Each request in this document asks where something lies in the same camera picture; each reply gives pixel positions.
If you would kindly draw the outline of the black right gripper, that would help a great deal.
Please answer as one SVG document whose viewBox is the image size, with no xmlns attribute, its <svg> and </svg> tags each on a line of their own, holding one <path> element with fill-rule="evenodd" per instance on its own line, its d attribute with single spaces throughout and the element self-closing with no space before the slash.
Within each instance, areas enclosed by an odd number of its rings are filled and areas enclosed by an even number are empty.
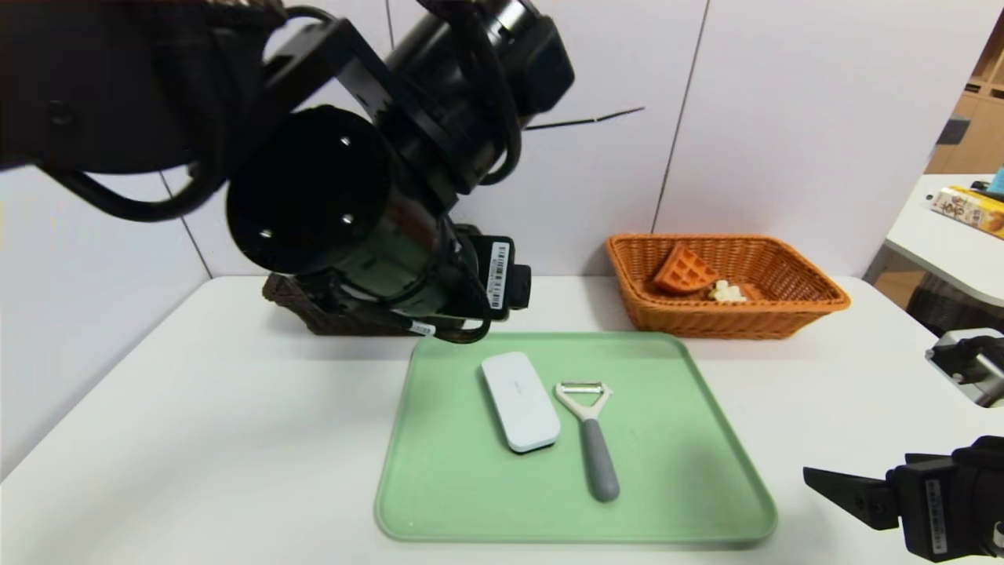
<svg viewBox="0 0 1004 565">
<path fill-rule="evenodd" d="M 894 471 L 897 496 L 886 480 L 807 466 L 802 476 L 871 529 L 900 528 L 901 517 L 907 550 L 926 561 L 1002 557 L 1002 437 L 981 436 L 951 455 L 908 453 L 904 462 Z"/>
</svg>

